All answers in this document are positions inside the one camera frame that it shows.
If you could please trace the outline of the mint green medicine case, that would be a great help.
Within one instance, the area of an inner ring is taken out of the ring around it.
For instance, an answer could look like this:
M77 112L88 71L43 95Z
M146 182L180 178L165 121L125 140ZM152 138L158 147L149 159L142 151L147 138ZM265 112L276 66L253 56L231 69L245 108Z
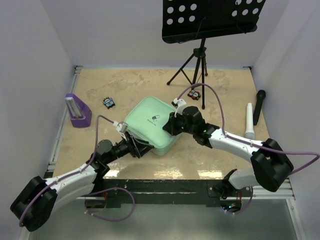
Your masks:
M127 115L124 122L128 131L139 141L144 140L153 146L151 152L157 156L165 155L181 137L172 136L163 130L168 122L173 106L154 97L147 96Z

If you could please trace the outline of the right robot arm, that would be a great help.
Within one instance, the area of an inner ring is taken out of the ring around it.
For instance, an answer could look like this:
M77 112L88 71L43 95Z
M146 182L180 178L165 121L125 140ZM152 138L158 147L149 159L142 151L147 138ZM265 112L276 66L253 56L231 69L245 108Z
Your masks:
M207 123L195 106L186 107L182 113L171 112L162 129L171 136L190 134L202 146L226 151L251 163L250 168L233 169L223 178L221 189L230 197L254 186L276 192L294 170L275 140L250 140L224 132L219 126Z

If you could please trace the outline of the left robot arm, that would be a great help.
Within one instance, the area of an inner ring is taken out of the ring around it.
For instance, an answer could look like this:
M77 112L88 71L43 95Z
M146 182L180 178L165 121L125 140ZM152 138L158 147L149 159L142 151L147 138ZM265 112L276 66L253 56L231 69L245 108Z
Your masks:
M10 210L18 218L20 227L36 231L64 204L89 194L99 196L104 190L102 181L110 170L110 163L125 155L141 158L153 148L148 141L136 139L128 132L118 143L108 139L96 141L90 159L75 170L57 177L33 177Z

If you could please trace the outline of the red owl toy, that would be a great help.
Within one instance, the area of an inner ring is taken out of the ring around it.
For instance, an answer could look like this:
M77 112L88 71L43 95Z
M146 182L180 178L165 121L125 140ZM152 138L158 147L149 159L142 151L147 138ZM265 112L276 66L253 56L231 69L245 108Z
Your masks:
M197 101L200 99L201 94L198 91L196 91L195 89L192 89L188 92L187 96L190 97L192 100Z

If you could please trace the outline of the blue owl toy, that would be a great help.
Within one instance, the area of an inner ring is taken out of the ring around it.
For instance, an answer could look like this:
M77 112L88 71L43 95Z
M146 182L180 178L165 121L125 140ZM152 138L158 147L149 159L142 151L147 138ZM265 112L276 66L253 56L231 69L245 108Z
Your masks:
M106 106L107 109L110 109L116 105L111 97L104 98L102 103L104 106Z

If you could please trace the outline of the white microphone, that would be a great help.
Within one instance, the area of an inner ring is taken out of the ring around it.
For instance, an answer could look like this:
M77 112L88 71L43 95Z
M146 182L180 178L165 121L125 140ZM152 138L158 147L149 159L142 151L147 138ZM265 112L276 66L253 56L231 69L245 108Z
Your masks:
M254 140L256 137L253 125L253 106L250 102L246 106L246 129L244 137L250 140Z

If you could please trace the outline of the purple metronome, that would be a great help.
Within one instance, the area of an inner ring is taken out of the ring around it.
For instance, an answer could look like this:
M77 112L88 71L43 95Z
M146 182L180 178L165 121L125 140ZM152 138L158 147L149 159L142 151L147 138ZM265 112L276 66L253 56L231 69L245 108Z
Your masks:
M88 105L73 93L65 95L65 102L74 128L87 128L91 125L92 111Z

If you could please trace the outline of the black microphone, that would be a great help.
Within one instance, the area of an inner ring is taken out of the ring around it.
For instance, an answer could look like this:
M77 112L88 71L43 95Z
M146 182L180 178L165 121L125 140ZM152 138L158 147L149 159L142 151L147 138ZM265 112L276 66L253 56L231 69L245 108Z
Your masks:
M258 124L261 110L262 110L262 105L263 101L266 97L266 91L261 89L257 92L256 94L256 103L255 103L255 108L253 111L253 125L256 126Z

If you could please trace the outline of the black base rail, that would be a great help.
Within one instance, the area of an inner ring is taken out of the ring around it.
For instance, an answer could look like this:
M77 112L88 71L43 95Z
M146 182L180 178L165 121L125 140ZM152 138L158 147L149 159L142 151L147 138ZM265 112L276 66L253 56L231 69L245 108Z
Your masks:
M220 207L221 202L232 204L237 190L222 190L221 179L104 179L85 197L105 200L108 208L131 204L205 205Z

